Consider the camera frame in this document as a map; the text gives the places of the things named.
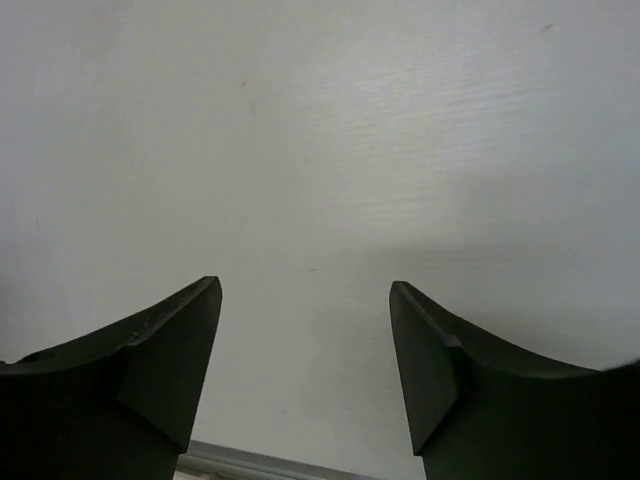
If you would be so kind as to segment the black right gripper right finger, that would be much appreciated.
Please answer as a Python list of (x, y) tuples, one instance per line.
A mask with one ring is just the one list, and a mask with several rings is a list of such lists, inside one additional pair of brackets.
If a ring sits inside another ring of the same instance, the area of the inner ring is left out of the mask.
[(639, 365), (518, 347), (405, 281), (390, 319), (413, 453), (430, 479), (635, 479)]

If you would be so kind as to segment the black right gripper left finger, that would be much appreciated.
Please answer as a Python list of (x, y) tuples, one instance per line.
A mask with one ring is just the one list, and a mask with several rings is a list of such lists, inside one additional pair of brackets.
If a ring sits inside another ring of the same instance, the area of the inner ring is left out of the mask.
[(222, 288), (163, 301), (1, 367), (5, 479), (170, 479), (188, 449)]

